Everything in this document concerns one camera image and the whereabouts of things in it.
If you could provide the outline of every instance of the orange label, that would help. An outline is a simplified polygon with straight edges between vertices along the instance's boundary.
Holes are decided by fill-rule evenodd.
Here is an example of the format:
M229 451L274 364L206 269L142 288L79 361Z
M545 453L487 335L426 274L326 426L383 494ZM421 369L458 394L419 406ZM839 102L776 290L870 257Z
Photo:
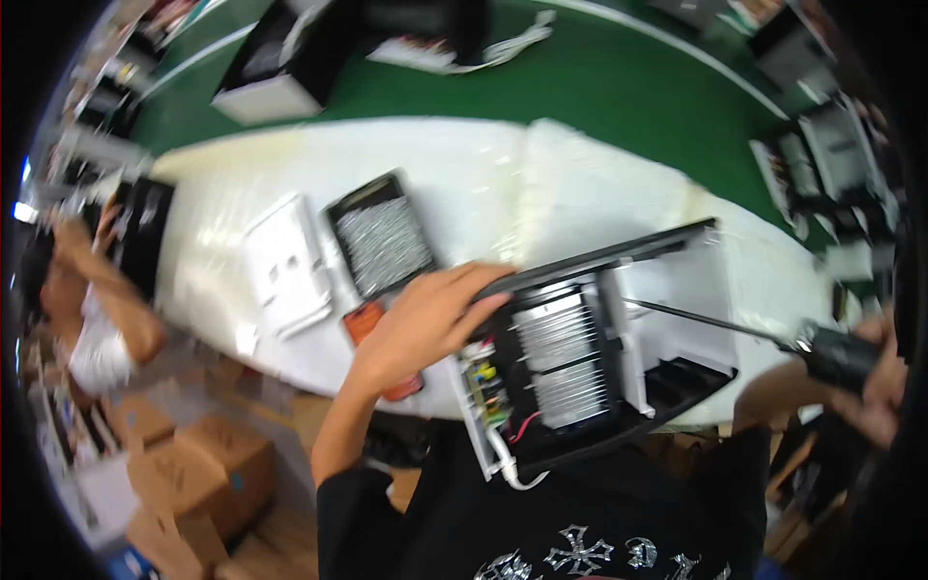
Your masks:
M362 305L357 310L349 312L344 316L342 322L354 346L357 346L370 334L377 323L383 318L386 311L377 301L371 301ZM383 398L391 403L407 398L411 394L418 393L422 390L424 383L420 374L415 374L408 379L404 379L396 386L390 387L383 392Z

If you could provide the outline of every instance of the black t-shirt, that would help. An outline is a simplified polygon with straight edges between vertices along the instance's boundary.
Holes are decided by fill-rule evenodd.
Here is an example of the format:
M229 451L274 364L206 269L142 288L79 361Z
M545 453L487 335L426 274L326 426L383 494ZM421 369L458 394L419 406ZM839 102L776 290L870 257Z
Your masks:
M390 504L382 471L352 469L322 484L320 578L751 578L764 542L769 436L736 435L686 482L628 446L516 491L485 482L463 427L447 427L406 514Z

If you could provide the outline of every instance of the aluminum heat sink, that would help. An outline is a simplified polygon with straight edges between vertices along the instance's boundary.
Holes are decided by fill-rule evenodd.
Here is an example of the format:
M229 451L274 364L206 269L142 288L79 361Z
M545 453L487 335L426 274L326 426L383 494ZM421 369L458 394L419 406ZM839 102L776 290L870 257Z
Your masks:
M525 363L535 373L532 387L542 423L559 429L609 410L606 380L596 362L599 359L590 358L599 353L596 327L580 294L524 310L512 318Z

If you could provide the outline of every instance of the screwdriver handle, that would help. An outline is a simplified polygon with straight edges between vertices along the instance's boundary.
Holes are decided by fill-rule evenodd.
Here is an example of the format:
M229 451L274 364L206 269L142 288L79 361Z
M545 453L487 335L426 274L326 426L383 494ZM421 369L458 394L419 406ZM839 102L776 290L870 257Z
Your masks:
M863 396L867 377L880 359L880 348L872 342L839 330L818 328L799 355L813 379Z

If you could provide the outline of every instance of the red wire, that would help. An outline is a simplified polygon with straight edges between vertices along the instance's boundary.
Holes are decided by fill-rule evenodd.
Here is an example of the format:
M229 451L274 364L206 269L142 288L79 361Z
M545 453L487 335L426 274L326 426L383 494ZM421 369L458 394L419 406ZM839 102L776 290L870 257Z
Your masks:
M536 411L535 413L532 413L531 415L529 415L528 419L522 422L522 426L519 428L519 434L517 434L515 437L510 438L509 442L515 443L519 441L520 439L522 439L522 436L525 435L525 428L528 427L529 421L531 421L535 417L538 417L539 415L541 415L541 411Z

